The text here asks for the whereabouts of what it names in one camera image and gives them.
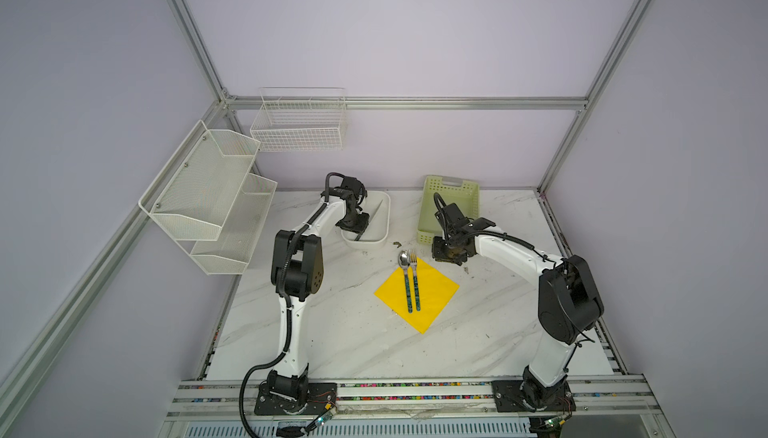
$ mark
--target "metal bracket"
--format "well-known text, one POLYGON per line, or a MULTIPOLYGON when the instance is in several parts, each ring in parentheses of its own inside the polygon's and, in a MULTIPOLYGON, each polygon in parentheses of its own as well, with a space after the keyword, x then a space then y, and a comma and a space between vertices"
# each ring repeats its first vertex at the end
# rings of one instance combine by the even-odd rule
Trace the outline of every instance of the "metal bracket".
POLYGON ((258 416, 273 415, 314 415, 317 416, 326 410, 326 404, 336 404, 336 384, 335 383, 310 383, 310 400, 306 406, 297 413, 289 413, 288 410, 292 404, 281 400, 270 394, 268 386, 265 383, 259 385, 259 396, 256 398, 254 414, 258 416))
MULTIPOLYGON (((525 405, 523 405, 523 392, 522 392, 523 380, 497 380, 491 382, 491 388, 493 390, 493 400, 496 404, 496 411, 499 413, 519 413, 530 412, 525 405)), ((573 394, 571 393, 571 387, 566 381, 563 384, 563 396, 564 401, 557 401, 552 405, 546 406, 540 411, 551 411, 553 413, 562 413, 564 408, 569 410, 575 410, 576 404, 574 402, 573 394)))

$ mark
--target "fork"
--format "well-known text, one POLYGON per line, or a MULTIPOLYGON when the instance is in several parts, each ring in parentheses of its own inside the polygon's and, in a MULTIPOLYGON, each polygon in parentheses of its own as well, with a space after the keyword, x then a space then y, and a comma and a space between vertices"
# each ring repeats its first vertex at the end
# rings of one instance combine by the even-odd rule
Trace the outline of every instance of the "fork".
POLYGON ((413 269, 413 295, 416 299, 416 311, 421 311, 422 303, 418 299, 418 278, 416 277, 416 250, 410 249, 408 251, 408 256, 410 257, 411 268, 413 269))

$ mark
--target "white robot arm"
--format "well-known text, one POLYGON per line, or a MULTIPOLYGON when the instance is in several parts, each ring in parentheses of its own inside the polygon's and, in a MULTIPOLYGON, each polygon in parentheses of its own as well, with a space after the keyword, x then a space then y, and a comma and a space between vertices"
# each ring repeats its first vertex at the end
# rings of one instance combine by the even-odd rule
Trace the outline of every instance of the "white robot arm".
POLYGON ((307 301, 322 284, 322 237, 337 226, 359 235, 365 232, 370 220, 362 212, 366 196, 366 187, 358 179, 330 173, 312 215, 291 231, 277 232, 275 237, 271 279, 281 298, 280 336, 286 342, 279 360, 265 366, 274 366, 266 385, 270 395, 280 398, 283 410, 289 413, 301 411, 306 405, 309 361, 302 322, 307 301), (331 176, 341 177, 341 185, 330 187, 331 176))
POLYGON ((443 237, 435 237, 432 257, 461 265, 474 255, 497 261, 538 289, 538 319, 544 328, 536 354, 523 372, 517 401, 528 410, 552 404, 565 385, 576 338, 603 314, 603 303, 587 262, 537 250, 507 235, 484 218, 466 218, 455 203, 435 194, 443 237))

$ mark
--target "wire basket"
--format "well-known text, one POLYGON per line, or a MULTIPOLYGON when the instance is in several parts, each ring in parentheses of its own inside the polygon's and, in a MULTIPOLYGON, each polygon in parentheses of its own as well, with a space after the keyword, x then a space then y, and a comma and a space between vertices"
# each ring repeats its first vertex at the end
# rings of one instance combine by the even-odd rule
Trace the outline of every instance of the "wire basket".
POLYGON ((217 241, 196 241, 190 257, 208 275, 240 275, 250 263, 277 182, 249 173, 217 241))
POLYGON ((139 199, 208 275, 243 273, 256 249, 277 188, 250 172, 258 149, 258 140, 200 121, 166 165, 175 168, 167 185, 161 171, 139 199))
POLYGON ((206 129, 149 216, 173 240, 218 240, 258 149, 249 136, 206 129))
POLYGON ((263 152, 342 149, 346 101, 341 88, 263 88, 250 134, 263 152))

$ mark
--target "yellow napkin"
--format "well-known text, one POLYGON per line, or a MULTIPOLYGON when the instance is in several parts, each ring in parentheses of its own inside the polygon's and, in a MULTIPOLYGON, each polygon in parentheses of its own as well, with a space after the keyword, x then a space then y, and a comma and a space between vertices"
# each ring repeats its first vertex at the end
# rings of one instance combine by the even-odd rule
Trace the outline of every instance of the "yellow napkin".
POLYGON ((411 269, 408 269, 408 283, 411 289, 413 313, 408 313, 406 279, 402 269, 393 271, 374 295, 413 328, 424 333, 456 293, 458 285, 421 259, 416 259, 416 277, 421 311, 416 311, 416 293, 413 290, 413 270, 411 269))

